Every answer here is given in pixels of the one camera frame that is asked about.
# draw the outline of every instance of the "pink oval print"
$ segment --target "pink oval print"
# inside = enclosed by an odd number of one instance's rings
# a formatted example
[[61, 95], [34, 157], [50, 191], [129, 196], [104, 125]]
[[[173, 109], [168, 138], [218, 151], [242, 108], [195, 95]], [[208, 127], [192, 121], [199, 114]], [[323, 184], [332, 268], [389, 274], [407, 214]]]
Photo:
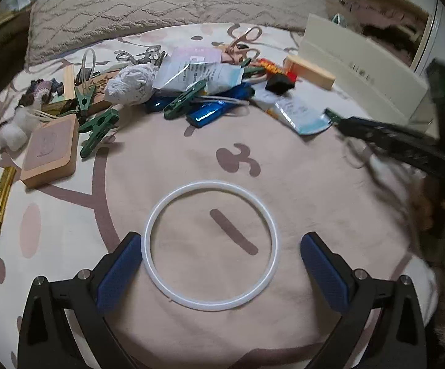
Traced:
[[40, 209], [35, 203], [26, 208], [19, 228], [19, 246], [23, 257], [31, 258], [38, 249], [40, 242], [41, 218]]

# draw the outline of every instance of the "silicone sealing ring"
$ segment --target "silicone sealing ring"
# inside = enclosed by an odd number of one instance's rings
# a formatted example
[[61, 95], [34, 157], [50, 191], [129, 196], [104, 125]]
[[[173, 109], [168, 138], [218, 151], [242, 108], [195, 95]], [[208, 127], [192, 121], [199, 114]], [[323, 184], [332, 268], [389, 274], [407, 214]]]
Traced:
[[[260, 211], [270, 230], [272, 246], [270, 252], [270, 260], [265, 269], [265, 273], [258, 280], [258, 282], [256, 282], [253, 288], [251, 288], [251, 290], [238, 295], [234, 299], [222, 301], [198, 301], [184, 297], [180, 294], [175, 293], [172, 289], [165, 285], [154, 267], [153, 258], [151, 256], [151, 231], [159, 214], [163, 211], [164, 208], [166, 208], [169, 203], [171, 203], [173, 200], [180, 197], [181, 195], [201, 189], [223, 190], [246, 199]], [[265, 205], [263, 205], [258, 198], [256, 198], [253, 194], [251, 194], [244, 188], [223, 181], [197, 181], [194, 183], [186, 184], [185, 186], [182, 186], [169, 193], [154, 207], [147, 221], [144, 237], [142, 238], [142, 260], [145, 264], [147, 273], [154, 284], [163, 292], [164, 295], [166, 295], [173, 301], [179, 303], [180, 305], [183, 305], [184, 307], [197, 309], [200, 311], [223, 311], [226, 309], [232, 309], [246, 304], [248, 301], [255, 298], [265, 287], [267, 287], [270, 280], [272, 280], [272, 277], [274, 277], [277, 269], [278, 251], [279, 243], [276, 224], [274, 223], [274, 220], [270, 216], [270, 213]]]

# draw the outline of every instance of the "gold tube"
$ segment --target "gold tube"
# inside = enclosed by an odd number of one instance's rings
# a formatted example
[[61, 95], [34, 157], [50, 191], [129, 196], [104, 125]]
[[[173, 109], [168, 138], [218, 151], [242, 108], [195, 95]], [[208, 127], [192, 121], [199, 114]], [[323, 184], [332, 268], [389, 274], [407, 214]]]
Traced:
[[0, 179], [0, 233], [2, 222], [4, 221], [4, 212], [6, 211], [6, 204], [9, 198], [10, 187], [13, 184], [16, 168], [8, 166], [4, 168]]

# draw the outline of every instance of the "metal screw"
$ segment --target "metal screw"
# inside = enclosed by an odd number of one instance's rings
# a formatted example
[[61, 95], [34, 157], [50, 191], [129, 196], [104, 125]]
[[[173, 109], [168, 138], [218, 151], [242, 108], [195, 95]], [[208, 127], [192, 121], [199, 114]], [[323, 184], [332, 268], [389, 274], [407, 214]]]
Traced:
[[405, 284], [406, 286], [412, 283], [412, 279], [408, 277], [407, 275], [400, 276], [400, 281]]
[[81, 269], [77, 273], [77, 277], [81, 280], [86, 280], [91, 275], [91, 271], [89, 269]]
[[356, 278], [359, 280], [364, 280], [366, 277], [368, 277], [368, 273], [364, 269], [356, 269], [354, 271], [354, 276], [356, 276]]
[[35, 286], [40, 286], [43, 284], [43, 282], [45, 281], [45, 278], [43, 276], [37, 276], [35, 277], [35, 279], [33, 280], [33, 284]]

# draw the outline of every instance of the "pink package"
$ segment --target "pink package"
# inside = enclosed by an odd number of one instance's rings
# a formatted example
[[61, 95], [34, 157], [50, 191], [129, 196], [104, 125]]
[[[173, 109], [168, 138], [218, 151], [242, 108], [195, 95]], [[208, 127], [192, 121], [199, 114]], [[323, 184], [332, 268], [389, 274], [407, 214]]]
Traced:
[[176, 47], [171, 57], [177, 61], [221, 62], [222, 53], [212, 47]]

